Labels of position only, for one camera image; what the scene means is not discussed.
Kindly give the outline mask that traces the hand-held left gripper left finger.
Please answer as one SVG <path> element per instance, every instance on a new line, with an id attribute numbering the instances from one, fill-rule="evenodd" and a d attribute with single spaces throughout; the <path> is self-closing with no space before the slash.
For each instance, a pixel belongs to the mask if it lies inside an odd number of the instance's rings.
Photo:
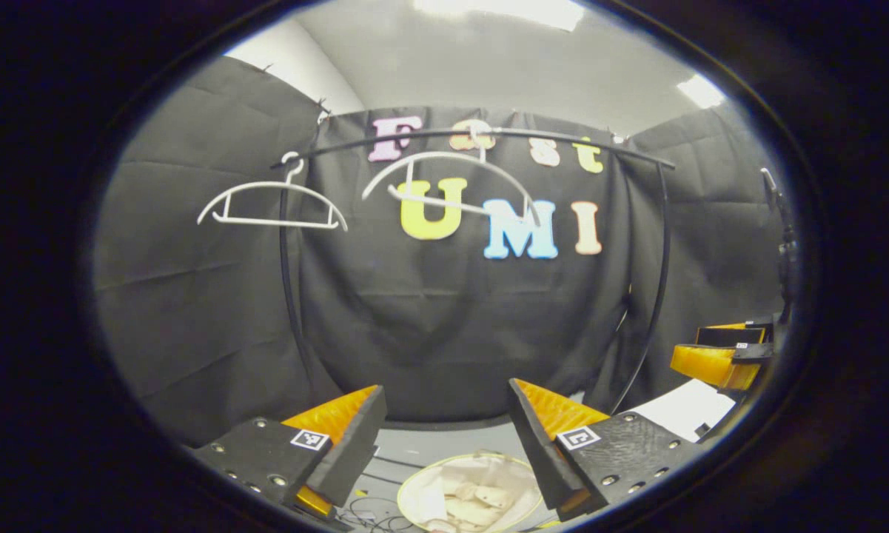
<path id="1" fill-rule="evenodd" d="M 192 454 L 274 505 L 334 520 L 375 455 L 387 412 L 383 386 L 367 386 L 285 420 L 250 419 Z"/>

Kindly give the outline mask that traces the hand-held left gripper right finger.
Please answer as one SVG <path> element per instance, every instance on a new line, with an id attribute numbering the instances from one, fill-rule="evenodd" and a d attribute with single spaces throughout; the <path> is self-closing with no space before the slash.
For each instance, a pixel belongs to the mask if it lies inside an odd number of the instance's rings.
<path id="1" fill-rule="evenodd" d="M 607 415 L 519 378 L 509 417 L 546 506 L 565 522 L 657 488 L 701 446 L 637 412 Z"/>

